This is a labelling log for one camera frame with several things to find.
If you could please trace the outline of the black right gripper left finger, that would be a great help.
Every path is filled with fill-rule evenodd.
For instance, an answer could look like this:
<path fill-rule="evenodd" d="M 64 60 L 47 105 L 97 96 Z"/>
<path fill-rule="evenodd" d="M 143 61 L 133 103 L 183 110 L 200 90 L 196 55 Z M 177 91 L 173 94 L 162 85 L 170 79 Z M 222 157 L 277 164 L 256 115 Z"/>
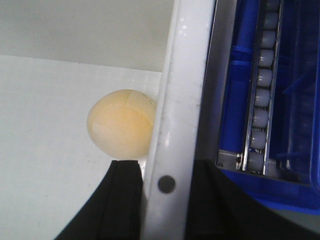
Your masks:
<path fill-rule="evenodd" d="M 113 160 L 58 240 L 138 240 L 143 179 L 136 160 Z"/>

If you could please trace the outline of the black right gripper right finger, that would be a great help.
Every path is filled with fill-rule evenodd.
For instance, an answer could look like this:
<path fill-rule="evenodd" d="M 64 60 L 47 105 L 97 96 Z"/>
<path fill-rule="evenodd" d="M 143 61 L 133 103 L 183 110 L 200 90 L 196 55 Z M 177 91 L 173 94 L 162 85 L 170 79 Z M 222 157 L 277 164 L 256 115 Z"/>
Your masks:
<path fill-rule="evenodd" d="M 195 160 L 186 221 L 188 240 L 318 240 L 255 201 L 210 160 Z"/>

